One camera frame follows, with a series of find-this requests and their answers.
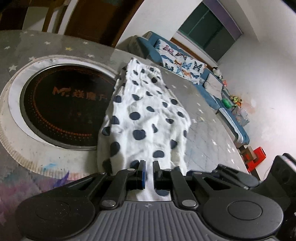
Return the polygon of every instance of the white pillow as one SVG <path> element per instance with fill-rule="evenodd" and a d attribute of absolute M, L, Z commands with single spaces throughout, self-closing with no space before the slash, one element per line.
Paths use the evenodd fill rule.
<path fill-rule="evenodd" d="M 209 74 L 207 80 L 204 83 L 205 90 L 210 94 L 215 96 L 216 98 L 222 100 L 221 91 L 223 84 L 216 79 L 216 77 L 212 74 Z"/>

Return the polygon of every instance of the sofa armrest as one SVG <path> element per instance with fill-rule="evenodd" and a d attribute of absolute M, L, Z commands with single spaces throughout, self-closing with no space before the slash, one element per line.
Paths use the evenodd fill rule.
<path fill-rule="evenodd" d="M 142 50 L 144 58 L 150 59 L 156 64 L 162 64 L 162 59 L 157 50 L 149 43 L 148 40 L 142 37 L 136 39 L 137 44 Z"/>

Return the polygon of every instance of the wooden door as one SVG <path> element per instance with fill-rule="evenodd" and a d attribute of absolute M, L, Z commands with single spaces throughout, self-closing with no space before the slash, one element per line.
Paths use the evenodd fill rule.
<path fill-rule="evenodd" d="M 79 0 L 65 35 L 115 47 L 144 0 Z"/>

